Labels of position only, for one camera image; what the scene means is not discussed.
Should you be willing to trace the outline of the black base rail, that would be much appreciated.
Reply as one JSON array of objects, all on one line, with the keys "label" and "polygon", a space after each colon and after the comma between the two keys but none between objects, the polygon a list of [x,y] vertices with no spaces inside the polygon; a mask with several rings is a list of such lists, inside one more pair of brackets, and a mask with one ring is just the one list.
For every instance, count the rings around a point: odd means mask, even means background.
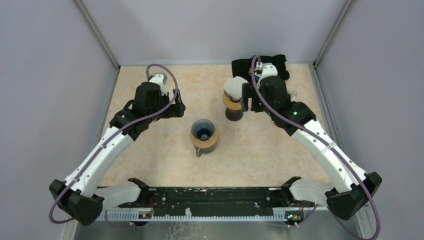
[{"label": "black base rail", "polygon": [[147,208],[157,221],[287,221],[314,203],[282,187],[150,187],[119,208]]}]

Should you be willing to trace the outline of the clear glass carafe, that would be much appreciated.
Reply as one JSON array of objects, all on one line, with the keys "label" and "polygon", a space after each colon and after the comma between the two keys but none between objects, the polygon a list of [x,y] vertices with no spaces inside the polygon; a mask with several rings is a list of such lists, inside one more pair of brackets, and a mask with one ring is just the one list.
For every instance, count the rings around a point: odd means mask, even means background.
[{"label": "clear glass carafe", "polygon": [[197,146],[194,147],[195,148],[195,156],[196,157],[201,157],[203,154],[209,154],[211,152],[213,152],[216,149],[216,146],[211,146],[209,148],[199,148]]}]

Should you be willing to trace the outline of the orange coffee filter pack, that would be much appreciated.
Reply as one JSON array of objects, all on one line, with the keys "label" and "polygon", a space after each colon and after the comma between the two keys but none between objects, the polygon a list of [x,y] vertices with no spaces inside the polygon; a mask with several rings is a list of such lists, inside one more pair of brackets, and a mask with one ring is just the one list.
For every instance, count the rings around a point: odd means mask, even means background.
[{"label": "orange coffee filter pack", "polygon": [[288,90],[288,94],[289,94],[289,97],[290,97],[290,101],[291,102],[296,102],[297,101],[297,91],[295,89]]}]

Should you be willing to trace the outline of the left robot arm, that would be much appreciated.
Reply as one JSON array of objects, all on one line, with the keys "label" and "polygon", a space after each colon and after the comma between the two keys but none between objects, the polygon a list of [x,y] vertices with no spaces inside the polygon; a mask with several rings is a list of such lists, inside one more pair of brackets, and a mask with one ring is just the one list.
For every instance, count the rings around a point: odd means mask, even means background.
[{"label": "left robot arm", "polygon": [[53,206],[83,226],[92,224],[103,211],[122,204],[146,206],[150,193],[141,180],[130,178],[109,187],[100,187],[99,183],[152,122],[181,118],[185,109],[179,88],[173,89],[170,97],[159,84],[143,82],[136,88],[134,98],[114,115],[105,134],[81,165],[64,180],[52,181],[49,190],[54,198]]}]

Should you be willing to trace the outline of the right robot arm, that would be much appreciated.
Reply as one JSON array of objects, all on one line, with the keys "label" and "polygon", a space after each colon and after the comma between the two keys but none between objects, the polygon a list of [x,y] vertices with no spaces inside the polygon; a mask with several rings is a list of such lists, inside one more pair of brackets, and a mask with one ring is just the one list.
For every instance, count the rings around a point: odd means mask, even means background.
[{"label": "right robot arm", "polygon": [[286,83],[279,76],[241,85],[241,109],[265,112],[274,124],[300,143],[318,162],[331,183],[292,177],[282,185],[281,199],[287,206],[308,201],[328,207],[338,218],[349,220],[374,196],[382,183],[377,172],[355,164],[323,129],[316,115],[303,102],[291,101]]}]

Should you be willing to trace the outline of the black printed cloth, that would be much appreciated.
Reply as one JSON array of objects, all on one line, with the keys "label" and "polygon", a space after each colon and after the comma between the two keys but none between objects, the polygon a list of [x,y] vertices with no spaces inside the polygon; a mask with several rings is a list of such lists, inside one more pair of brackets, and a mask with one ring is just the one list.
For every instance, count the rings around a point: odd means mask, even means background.
[{"label": "black printed cloth", "polygon": [[[247,80],[249,83],[252,83],[251,78],[251,63],[252,57],[246,59],[236,59],[231,62],[232,76],[241,77]],[[286,68],[286,56],[284,54],[277,54],[274,56],[269,55],[260,55],[261,61],[265,63],[273,64],[276,69],[278,76],[283,80],[288,80],[290,78],[290,73]]]}]

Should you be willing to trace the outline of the blue glass dripper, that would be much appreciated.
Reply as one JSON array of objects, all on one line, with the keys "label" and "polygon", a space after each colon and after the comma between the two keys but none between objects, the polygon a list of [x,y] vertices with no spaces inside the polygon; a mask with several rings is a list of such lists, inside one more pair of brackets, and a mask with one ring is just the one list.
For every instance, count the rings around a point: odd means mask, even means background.
[{"label": "blue glass dripper", "polygon": [[191,134],[200,141],[209,140],[215,133],[215,125],[209,119],[198,119],[191,126]]}]

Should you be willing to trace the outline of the white paper coffee filter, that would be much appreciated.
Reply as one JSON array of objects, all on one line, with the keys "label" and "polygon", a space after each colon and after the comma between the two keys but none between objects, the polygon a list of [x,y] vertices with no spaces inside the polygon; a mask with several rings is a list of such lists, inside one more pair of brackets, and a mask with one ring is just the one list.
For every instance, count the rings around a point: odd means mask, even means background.
[{"label": "white paper coffee filter", "polygon": [[243,84],[246,84],[246,83],[249,83],[249,82],[240,76],[228,78],[223,87],[224,94],[230,95],[235,99],[241,99]]}]

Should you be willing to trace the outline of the clear ribbed glass dripper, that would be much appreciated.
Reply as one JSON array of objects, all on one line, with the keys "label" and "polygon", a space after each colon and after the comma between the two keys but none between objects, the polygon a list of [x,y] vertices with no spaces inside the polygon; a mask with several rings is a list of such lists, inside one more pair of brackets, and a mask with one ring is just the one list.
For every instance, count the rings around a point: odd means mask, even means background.
[{"label": "clear ribbed glass dripper", "polygon": [[234,103],[237,103],[237,102],[240,102],[241,101],[241,99],[240,98],[233,98],[231,95],[226,95],[226,97],[231,101],[231,102],[234,102]]}]

